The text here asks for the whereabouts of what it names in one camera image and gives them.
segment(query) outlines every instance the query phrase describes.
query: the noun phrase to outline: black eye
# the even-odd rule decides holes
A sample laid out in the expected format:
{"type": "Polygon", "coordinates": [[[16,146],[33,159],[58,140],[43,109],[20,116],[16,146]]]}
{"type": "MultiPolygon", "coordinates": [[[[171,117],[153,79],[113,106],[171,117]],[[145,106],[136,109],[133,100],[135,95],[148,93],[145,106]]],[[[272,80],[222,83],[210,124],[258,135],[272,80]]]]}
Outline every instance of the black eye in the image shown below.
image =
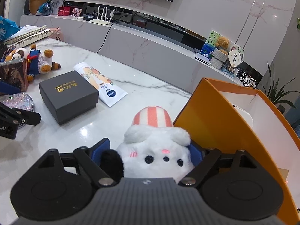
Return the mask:
{"type": "Polygon", "coordinates": [[[146,157],[145,157],[145,162],[146,162],[147,164],[150,164],[150,163],[152,163],[153,161],[154,161],[153,156],[146,156],[146,157]]]}
{"type": "Polygon", "coordinates": [[[178,166],[182,167],[183,166],[183,161],[181,159],[178,159],[177,164],[178,164],[178,166]]]}

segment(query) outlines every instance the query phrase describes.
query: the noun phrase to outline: pink blush mark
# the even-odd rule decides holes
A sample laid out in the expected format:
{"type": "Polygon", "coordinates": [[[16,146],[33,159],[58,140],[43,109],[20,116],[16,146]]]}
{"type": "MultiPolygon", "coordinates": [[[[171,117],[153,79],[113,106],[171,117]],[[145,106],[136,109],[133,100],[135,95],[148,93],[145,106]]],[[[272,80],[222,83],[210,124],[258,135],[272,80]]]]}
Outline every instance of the pink blush mark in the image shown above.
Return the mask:
{"type": "Polygon", "coordinates": [[[170,153],[170,151],[167,150],[167,149],[163,149],[161,152],[164,153],[164,154],[169,154],[170,153]]]}
{"type": "Polygon", "coordinates": [[[131,152],[131,153],[130,153],[130,157],[137,157],[137,152],[135,152],[135,151],[134,151],[134,152],[131,152]]]}

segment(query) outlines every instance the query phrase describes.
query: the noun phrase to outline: brown vase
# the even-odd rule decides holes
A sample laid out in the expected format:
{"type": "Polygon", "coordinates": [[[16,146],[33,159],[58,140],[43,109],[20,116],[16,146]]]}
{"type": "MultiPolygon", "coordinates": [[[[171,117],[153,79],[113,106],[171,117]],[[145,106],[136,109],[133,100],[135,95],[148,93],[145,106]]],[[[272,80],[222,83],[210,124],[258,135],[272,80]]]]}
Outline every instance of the brown vase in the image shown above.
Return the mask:
{"type": "Polygon", "coordinates": [[[35,15],[38,8],[43,5],[47,0],[29,0],[29,11],[35,15]]]}

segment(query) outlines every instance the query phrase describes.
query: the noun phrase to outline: white router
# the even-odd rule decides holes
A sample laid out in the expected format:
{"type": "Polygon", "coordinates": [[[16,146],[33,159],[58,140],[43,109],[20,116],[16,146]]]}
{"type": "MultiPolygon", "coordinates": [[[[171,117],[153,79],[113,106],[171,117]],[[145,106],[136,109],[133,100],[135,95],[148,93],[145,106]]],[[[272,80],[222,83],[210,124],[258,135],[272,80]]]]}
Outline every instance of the white router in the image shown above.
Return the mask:
{"type": "Polygon", "coordinates": [[[100,10],[100,6],[98,6],[97,19],[92,19],[92,20],[90,20],[90,22],[94,23],[94,24],[99,24],[99,25],[108,25],[110,23],[110,21],[112,20],[112,17],[115,14],[115,9],[112,12],[110,12],[109,21],[106,21],[107,7],[106,7],[106,9],[105,9],[105,7],[103,8],[101,19],[99,19],[99,10],[100,10]]]}

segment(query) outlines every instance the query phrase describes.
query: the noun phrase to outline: hand cream tube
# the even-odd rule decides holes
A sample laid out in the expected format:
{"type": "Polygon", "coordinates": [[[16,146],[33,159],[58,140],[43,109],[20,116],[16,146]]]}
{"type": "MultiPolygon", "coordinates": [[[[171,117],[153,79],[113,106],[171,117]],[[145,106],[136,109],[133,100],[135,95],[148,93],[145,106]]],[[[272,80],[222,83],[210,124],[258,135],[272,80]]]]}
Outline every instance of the hand cream tube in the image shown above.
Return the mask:
{"type": "Polygon", "coordinates": [[[109,107],[127,95],[127,92],[116,86],[110,79],[87,63],[79,63],[73,69],[99,91],[100,100],[109,107]]]}

